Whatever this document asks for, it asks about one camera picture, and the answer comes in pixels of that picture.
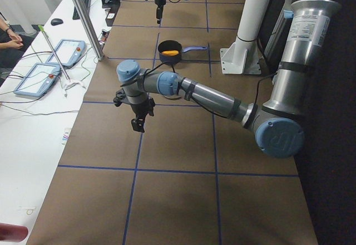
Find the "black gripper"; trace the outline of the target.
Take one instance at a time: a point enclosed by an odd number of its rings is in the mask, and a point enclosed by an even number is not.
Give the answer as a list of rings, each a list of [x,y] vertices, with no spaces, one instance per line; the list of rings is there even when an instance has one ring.
[[[148,97],[144,102],[139,104],[130,104],[136,117],[131,120],[131,126],[134,131],[144,133],[144,124],[147,115],[154,116],[154,99]]]
[[[161,23],[164,6],[165,6],[165,4],[157,4],[157,9],[156,9],[156,22],[157,22],[157,24]]]

